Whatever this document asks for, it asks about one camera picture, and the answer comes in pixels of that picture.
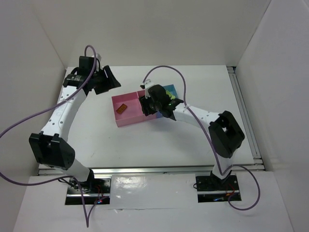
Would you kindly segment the brown lego plate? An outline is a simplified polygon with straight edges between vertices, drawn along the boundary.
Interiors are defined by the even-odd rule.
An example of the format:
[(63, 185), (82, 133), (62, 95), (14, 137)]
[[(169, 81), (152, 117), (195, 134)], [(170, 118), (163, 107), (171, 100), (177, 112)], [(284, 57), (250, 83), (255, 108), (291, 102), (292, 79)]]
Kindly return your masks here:
[(127, 109), (127, 105), (121, 104), (119, 108), (116, 110), (118, 114), (122, 114)]

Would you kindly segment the lime lego brick long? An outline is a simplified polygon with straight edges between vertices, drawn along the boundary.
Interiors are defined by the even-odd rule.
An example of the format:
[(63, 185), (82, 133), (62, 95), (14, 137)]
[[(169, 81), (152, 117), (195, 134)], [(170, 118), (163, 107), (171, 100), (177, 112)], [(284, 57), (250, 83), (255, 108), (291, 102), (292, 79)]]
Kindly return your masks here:
[(173, 95), (172, 95), (168, 90), (166, 90), (166, 94), (167, 94), (170, 98), (173, 97)]

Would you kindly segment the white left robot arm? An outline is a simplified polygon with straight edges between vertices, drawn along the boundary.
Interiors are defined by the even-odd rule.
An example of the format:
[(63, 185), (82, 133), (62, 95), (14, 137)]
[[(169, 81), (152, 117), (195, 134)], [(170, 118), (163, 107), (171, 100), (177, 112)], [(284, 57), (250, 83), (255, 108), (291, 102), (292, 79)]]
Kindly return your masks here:
[(71, 125), (89, 92), (98, 95), (120, 87), (110, 67), (99, 65), (98, 58), (79, 57), (79, 66), (64, 79), (58, 106), (41, 131), (32, 133), (28, 140), (39, 164), (73, 176), (84, 185), (94, 182), (94, 173), (76, 159), (75, 150), (68, 144)]

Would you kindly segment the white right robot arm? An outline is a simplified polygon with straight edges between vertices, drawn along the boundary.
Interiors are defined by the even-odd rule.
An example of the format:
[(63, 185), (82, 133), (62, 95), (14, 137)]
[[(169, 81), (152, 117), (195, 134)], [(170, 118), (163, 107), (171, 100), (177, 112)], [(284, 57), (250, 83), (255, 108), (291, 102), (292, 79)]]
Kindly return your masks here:
[(159, 112), (165, 118), (186, 122), (203, 130), (216, 160), (211, 175), (217, 181), (225, 182), (231, 173), (233, 155), (245, 139), (232, 113), (214, 113), (189, 106), (184, 100), (172, 99), (161, 85), (145, 82), (140, 87), (144, 90), (139, 101), (145, 116)]

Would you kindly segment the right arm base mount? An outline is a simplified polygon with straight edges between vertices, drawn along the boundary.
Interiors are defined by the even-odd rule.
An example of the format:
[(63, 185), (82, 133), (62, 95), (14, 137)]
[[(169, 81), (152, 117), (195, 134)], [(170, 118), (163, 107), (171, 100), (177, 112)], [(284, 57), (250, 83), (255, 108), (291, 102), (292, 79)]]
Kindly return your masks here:
[(230, 175), (223, 183), (210, 175), (196, 176), (193, 188), (197, 190), (198, 203), (241, 201), (238, 179)]

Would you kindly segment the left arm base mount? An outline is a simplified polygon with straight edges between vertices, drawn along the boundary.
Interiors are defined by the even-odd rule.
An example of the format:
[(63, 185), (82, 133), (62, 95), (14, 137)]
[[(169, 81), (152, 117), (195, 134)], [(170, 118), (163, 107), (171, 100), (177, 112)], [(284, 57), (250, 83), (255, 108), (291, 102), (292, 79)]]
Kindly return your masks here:
[[(85, 205), (110, 204), (111, 180), (111, 178), (97, 179), (93, 187), (82, 187)], [(60, 179), (59, 182), (67, 185), (65, 205), (82, 205), (81, 191), (76, 182), (73, 179)]]

